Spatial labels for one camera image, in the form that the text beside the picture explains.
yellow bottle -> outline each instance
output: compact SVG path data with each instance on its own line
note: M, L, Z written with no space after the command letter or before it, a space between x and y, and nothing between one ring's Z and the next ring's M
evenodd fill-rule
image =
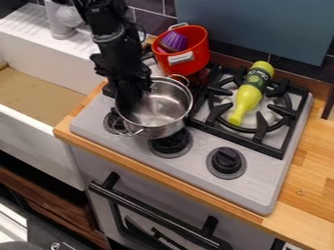
M271 64L255 62L236 93L236 109L230 115L230 123L240 126L246 112L253 109L261 100L263 93L273 77Z

dark wall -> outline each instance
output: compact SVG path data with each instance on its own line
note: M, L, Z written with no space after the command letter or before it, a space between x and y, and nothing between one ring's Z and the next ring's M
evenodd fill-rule
M44 0L30 0L30 2L43 4ZM127 3L130 6L129 17L143 24L147 33L158 35L170 25L177 23L174 0L127 0ZM210 41L210 48L212 51L249 62L269 61L276 68L334 84L333 42L322 66L296 62L217 41Z

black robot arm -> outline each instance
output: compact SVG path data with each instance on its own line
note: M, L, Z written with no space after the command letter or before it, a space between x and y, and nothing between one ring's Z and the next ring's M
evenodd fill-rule
M125 17L124 0L72 0L90 25L100 54L91 56L98 74L113 84L124 104L135 103L148 91L150 69L142 62L142 45L136 25Z

wall tile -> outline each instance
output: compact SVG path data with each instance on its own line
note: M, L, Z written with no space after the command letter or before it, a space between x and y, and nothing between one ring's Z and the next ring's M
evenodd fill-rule
M132 7L162 14L162 0L127 0L127 4Z
M218 52L221 54L225 54L228 56L244 59L250 62L255 61L267 61L268 55L264 52L259 52L255 50L246 49L243 47L239 47L236 45L231 45L225 42L210 40L210 50L214 52Z
M134 11L135 10L133 8L129 8L129 10L126 12L126 15L125 15L132 22L135 22Z
M176 8L175 8L175 3L174 0L164 0L165 1L165 10L166 10L166 15L175 17L176 16Z
M320 81L334 84L334 58L326 57L322 66L314 66L303 62L296 62L286 58L271 56L273 67L304 75Z
M141 23L148 34L159 35L166 31L170 25L176 24L177 20L156 15L149 12L136 10L137 23Z

stainless steel pot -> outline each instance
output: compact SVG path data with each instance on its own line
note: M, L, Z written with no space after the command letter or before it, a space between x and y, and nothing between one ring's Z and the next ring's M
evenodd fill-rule
M151 92L144 92L133 110L122 110L116 98L115 108L129 131L126 136L138 135L151 140L165 138L185 126L184 118L193 103L188 87L170 77L151 79Z

